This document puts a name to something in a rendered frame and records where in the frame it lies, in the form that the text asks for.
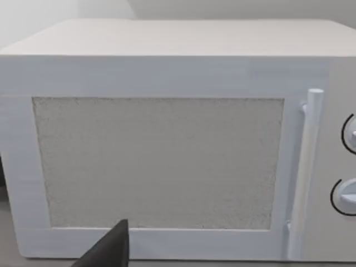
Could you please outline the white microwave knob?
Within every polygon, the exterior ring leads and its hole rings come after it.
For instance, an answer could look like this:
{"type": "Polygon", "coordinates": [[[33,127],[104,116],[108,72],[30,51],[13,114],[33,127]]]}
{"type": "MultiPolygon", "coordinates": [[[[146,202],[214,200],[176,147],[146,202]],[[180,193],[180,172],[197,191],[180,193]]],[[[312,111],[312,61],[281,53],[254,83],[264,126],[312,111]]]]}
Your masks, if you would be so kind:
{"type": "Polygon", "coordinates": [[[351,114],[344,121],[340,134],[344,148],[352,155],[356,155],[356,116],[351,114]]]}
{"type": "Polygon", "coordinates": [[[330,204],[337,213],[356,217],[356,178],[339,179],[330,192],[330,204]]]}

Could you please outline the pale microwave door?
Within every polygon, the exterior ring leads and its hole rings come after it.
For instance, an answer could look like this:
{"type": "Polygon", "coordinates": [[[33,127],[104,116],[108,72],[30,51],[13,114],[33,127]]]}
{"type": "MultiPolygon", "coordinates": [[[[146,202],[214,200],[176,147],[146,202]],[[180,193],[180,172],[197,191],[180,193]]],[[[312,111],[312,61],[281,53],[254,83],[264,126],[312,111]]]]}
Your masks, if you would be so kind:
{"type": "Polygon", "coordinates": [[[289,188],[304,142],[301,104],[328,76],[320,57],[0,55],[0,152],[20,254],[77,258],[106,233],[51,225],[32,97],[282,97],[270,230],[132,229],[130,241],[139,260],[284,260],[289,188]]]}

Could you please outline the pale microwave oven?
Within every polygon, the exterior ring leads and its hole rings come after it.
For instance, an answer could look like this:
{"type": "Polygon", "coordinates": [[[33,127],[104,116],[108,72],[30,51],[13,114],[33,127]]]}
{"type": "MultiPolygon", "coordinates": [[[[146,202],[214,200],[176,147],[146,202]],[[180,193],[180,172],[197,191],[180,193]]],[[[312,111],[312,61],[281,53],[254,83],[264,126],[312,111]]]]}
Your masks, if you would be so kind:
{"type": "MultiPolygon", "coordinates": [[[[0,55],[270,56],[329,61],[299,261],[356,262],[356,217],[330,192],[356,178],[356,30],[324,20],[74,19],[0,55]]],[[[270,230],[282,97],[32,97],[55,228],[270,230]]]]}

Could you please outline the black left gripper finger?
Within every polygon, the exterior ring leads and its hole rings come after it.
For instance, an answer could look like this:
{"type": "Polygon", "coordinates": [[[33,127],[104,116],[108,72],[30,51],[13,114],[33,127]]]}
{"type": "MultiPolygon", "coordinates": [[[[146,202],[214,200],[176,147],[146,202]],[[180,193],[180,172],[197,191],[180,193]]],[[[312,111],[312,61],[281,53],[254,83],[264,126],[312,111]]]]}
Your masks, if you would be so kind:
{"type": "Polygon", "coordinates": [[[120,220],[71,267],[128,267],[130,238],[128,220],[120,220]]]}

